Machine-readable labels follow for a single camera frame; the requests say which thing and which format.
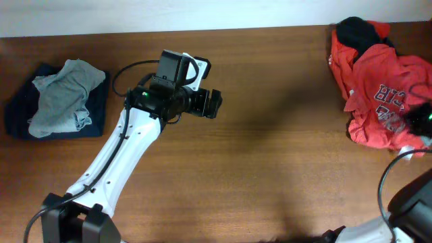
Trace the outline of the red soccer print t-shirt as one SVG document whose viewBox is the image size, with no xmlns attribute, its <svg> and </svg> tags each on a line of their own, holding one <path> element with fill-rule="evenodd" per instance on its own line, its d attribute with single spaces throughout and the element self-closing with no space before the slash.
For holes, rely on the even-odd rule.
<svg viewBox="0 0 432 243">
<path fill-rule="evenodd" d="M 431 97 L 431 64 L 398 56 L 385 44 L 362 55 L 331 37 L 329 66 L 352 114 L 348 133 L 354 142 L 375 149 L 426 149 L 425 138 L 410 133 L 403 116 Z"/>
</svg>

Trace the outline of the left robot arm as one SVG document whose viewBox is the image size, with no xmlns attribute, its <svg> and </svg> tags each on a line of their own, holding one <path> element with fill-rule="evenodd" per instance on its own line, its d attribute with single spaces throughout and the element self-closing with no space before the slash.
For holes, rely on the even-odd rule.
<svg viewBox="0 0 432 243">
<path fill-rule="evenodd" d="M 200 87 L 211 62 L 164 50 L 157 71 L 124 95 L 117 126 L 81 177 L 63 196 L 50 193 L 31 219 L 41 220 L 45 243 L 122 243 L 112 218 L 119 196 L 147 148 L 182 114 L 214 119 L 218 90 Z"/>
</svg>

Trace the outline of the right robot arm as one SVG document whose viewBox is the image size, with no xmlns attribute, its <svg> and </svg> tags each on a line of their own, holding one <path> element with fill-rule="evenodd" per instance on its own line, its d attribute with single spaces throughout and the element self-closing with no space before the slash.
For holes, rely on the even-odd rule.
<svg viewBox="0 0 432 243">
<path fill-rule="evenodd" d="M 391 243 L 431 241 L 431 170 L 405 185 L 383 206 L 382 192 L 390 170 L 402 159 L 414 154 L 430 154 L 431 149 L 408 148 L 399 152 L 386 167 L 377 189 L 377 202 L 381 216 L 360 226 L 341 226 L 328 230 L 315 239 L 318 243 Z"/>
</svg>

